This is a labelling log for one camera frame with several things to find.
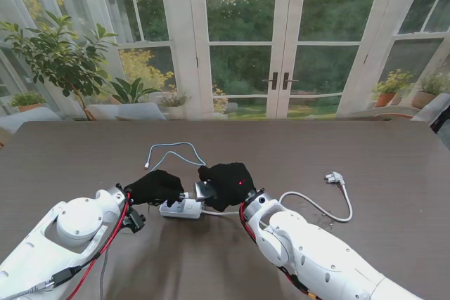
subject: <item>terracotta pot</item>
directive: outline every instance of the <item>terracotta pot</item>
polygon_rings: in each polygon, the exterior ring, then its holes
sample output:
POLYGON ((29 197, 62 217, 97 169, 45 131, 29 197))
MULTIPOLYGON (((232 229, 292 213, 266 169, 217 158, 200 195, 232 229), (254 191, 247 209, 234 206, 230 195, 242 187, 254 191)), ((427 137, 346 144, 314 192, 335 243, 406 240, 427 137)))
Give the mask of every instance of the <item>terracotta pot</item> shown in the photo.
POLYGON ((413 97, 413 100, 411 101, 411 105, 413 107, 422 109, 425 107, 428 103, 433 101, 435 99, 436 95, 426 93, 424 91, 418 91, 415 96, 413 97))
POLYGON ((391 105, 398 105, 400 104, 401 100, 402 100, 403 96, 400 93, 397 93, 394 98, 391 101, 391 105))
POLYGON ((386 106, 394 98, 395 94, 397 93, 381 93, 380 96, 378 96, 375 108, 386 106))
POLYGON ((21 105, 21 106, 19 106, 19 111, 26 112, 27 110, 31 110, 31 109, 35 109, 35 108, 39 108, 39 107, 42 107, 41 103, 35 103, 34 105, 21 105))

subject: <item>white cable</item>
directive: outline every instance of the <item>white cable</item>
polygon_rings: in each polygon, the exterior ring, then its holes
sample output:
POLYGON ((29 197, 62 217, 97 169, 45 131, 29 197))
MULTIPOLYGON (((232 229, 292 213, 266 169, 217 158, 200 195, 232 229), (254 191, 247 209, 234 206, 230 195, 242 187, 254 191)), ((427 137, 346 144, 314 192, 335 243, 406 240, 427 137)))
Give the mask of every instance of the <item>white cable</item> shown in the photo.
POLYGON ((147 163, 144 165, 144 168, 148 169, 148 167, 150 165, 150 157, 152 155, 153 148, 156 148, 156 147, 172 147, 173 145, 182 145, 182 144, 190 145, 192 147, 192 150, 194 150, 195 156, 200 161, 200 163, 192 162, 189 159, 184 158, 180 154, 177 154, 175 151, 171 151, 170 150, 170 151, 166 152, 164 156, 162 156, 162 159, 150 171, 155 170, 164 161, 164 159, 166 158, 166 156, 168 154, 174 154, 175 156, 181 158, 183 161, 188 162, 190 164, 194 164, 194 165, 198 165, 198 166, 206 165, 206 162, 198 155, 197 150, 192 145, 192 143, 189 143, 189 142, 177 142, 177 143, 165 143, 165 144, 154 144, 154 145, 152 145, 151 148, 150 148, 150 151, 148 152, 147 163))
MULTIPOLYGON (((168 154, 174 154, 175 156, 181 158, 183 161, 188 162, 188 163, 193 164, 193 165, 198 165, 198 166, 206 165, 206 162, 205 162, 205 161, 200 157, 200 155, 197 153, 197 150, 195 149, 195 147, 193 146, 192 143, 189 143, 189 142, 176 142, 176 143, 163 143, 163 144, 154 144, 154 145, 152 145, 152 146, 150 147, 150 151, 148 152, 147 162, 146 162, 146 164, 144 165, 144 168, 148 169, 148 167, 149 167, 149 165, 150 165, 150 157, 151 157, 151 155, 152 155, 152 150, 153 150, 153 148, 157 148, 157 147, 172 147, 172 146, 174 146, 174 145, 183 145, 183 144, 184 144, 184 145, 189 145, 189 146, 192 148, 192 150, 193 150, 194 153, 195 153, 195 156, 196 156, 197 159, 200 161, 200 163, 192 162, 192 161, 190 161, 189 159, 187 159, 187 158, 181 156, 180 154, 177 154, 175 151, 171 151, 171 150, 170 150, 170 151, 166 152, 166 153, 164 154, 164 156, 162 156, 162 159, 161 159, 161 160, 160 160, 160 161, 159 161, 159 162, 158 162, 158 163, 157 163, 150 171, 155 170, 155 169, 156 169, 156 168, 164 161, 164 159, 166 158, 166 156, 167 156, 168 154)), ((320 211, 322 211, 324 214, 326 214, 328 217, 334 219, 335 221, 339 221, 339 222, 341 222, 341 223, 346 223, 346 222, 350 221, 350 220, 353 218, 353 208, 352 208, 352 204, 350 203, 350 199, 349 199, 349 196, 348 196, 348 194, 347 194, 347 190, 345 189, 344 178, 343 178, 339 173, 333 172, 332 174, 327 175, 327 176, 326 176, 326 179, 328 179, 328 182, 329 182, 329 183, 339 183, 339 184, 341 185, 342 191, 343 191, 343 193, 344 193, 345 201, 347 202, 347 205, 348 205, 348 207, 349 207, 349 216, 348 216, 347 218, 342 219, 342 218, 338 218, 338 217, 332 215, 331 213, 329 213, 328 211, 326 211, 324 208, 322 208, 320 205, 318 205, 317 203, 315 203, 315 201, 313 201, 311 198, 309 198, 309 197, 303 195, 302 193, 298 193, 298 192, 295 192, 295 191, 288 191, 288 192, 286 192, 286 193, 283 193, 278 201, 279 201, 280 204, 281 204, 281 202, 283 201, 283 199, 284 199, 286 196, 289 196, 289 195, 296 195, 296 196, 299 196, 299 197, 301 197, 301 198, 304 198, 305 200, 307 200, 308 202, 310 202, 312 205, 314 205, 317 209, 319 209, 320 211)), ((203 213, 203 214, 209 214, 210 216, 230 216, 230 215, 232 215, 232 214, 239 214, 238 211, 233 211, 233 212, 213 212, 213 211, 207 211, 207 210, 202 210, 202 213, 203 213)))
POLYGON ((232 211, 232 212, 213 212, 213 211, 207 211, 202 210, 202 214, 209 214, 211 216, 230 216, 232 214, 239 214, 239 211, 232 211))
POLYGON ((308 202, 310 202, 312 205, 314 205, 317 209, 322 211, 324 214, 326 214, 331 219, 334 219, 335 221, 339 221, 340 223, 346 223, 346 222, 350 221, 353 218, 353 208, 352 208, 352 203, 350 203, 350 199, 349 199, 349 195, 347 194, 347 190, 345 189, 344 179, 342 178, 341 175, 339 175, 339 176, 338 175, 339 174, 337 172, 333 172, 333 175, 329 175, 329 176, 333 176, 333 179, 330 180, 329 177, 327 177, 327 179, 328 179, 329 183, 339 183, 340 186, 342 187, 342 191, 344 193, 345 201, 347 202, 347 206, 349 207, 349 216, 347 218, 345 218, 345 219, 338 218, 338 217, 332 215, 330 212, 326 211, 320 205, 315 203, 315 201, 313 201, 311 198, 303 195, 302 193, 298 193, 298 192, 295 192, 295 191, 288 191, 286 193, 283 193, 278 201, 281 204, 281 202, 283 201, 283 199, 286 196, 289 196, 289 195, 299 196, 301 198, 304 198, 308 202))

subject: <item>dark wooden table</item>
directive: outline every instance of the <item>dark wooden table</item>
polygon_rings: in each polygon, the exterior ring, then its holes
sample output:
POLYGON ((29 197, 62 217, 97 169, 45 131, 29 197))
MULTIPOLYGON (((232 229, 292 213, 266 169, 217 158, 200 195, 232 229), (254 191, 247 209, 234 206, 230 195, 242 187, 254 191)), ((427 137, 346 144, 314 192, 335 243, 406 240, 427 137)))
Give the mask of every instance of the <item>dark wooden table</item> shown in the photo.
MULTIPOLYGON (((208 164, 244 162, 274 197, 307 194, 347 215, 330 171, 344 175, 354 219, 334 223, 303 200, 286 205, 331 231, 425 299, 448 299, 450 152, 420 122, 30 122, 0 150, 0 261, 57 202, 94 197, 146 173, 155 143, 192 142, 208 164)), ((179 149, 194 158, 187 148, 179 149)), ((164 150, 156 150, 155 161, 164 150)), ((168 157, 161 169, 197 181, 168 157)), ((156 208, 136 235, 112 244, 107 299, 303 299, 259 253, 235 216, 164 219, 156 208)), ((102 259, 78 299, 98 299, 102 259)))

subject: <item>electrical plug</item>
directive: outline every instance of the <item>electrical plug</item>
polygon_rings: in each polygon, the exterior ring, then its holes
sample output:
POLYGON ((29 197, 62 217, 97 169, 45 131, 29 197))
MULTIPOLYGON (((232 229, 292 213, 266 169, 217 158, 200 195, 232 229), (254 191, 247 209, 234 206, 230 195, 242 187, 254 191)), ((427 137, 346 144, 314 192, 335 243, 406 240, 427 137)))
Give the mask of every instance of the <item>electrical plug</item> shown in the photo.
POLYGON ((344 177, 336 171, 333 171, 331 174, 326 175, 325 179, 327 183, 339 183, 340 185, 344 185, 344 177))

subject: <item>black glove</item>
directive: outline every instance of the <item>black glove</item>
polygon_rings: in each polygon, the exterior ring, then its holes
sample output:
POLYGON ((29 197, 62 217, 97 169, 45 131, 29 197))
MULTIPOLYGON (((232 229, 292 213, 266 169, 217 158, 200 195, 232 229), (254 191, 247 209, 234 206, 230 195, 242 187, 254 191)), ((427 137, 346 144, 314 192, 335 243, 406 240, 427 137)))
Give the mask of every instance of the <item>black glove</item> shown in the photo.
POLYGON ((209 207, 223 212, 229 205, 244 202, 248 193, 255 190, 253 180, 243 163, 217 164, 211 168, 198 168, 201 181, 209 181, 217 196, 205 200, 209 207))
POLYGON ((124 191, 130 192, 134 204, 160 205, 167 200, 167 206, 171 207, 176 201, 181 201, 180 194, 184 189, 180 178, 163 170, 155 170, 127 185, 124 191))

